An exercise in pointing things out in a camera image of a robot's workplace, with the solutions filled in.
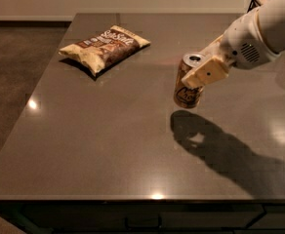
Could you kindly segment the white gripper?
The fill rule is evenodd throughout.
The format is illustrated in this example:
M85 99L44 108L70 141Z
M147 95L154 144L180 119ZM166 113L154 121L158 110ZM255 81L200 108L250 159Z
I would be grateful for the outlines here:
M200 51L203 56L222 54L233 60L240 69L253 69L279 57L265 42L259 27L259 9L235 20L229 28L207 47ZM192 67L182 78L183 84L195 89L228 77L229 68L217 57L205 58Z

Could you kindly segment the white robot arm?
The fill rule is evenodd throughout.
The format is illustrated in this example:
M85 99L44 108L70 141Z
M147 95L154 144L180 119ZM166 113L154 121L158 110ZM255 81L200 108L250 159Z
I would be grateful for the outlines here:
M268 0L235 20L229 28L196 55L183 59L190 70L182 82L199 88L228 76L233 67L253 69L285 53L285 0Z

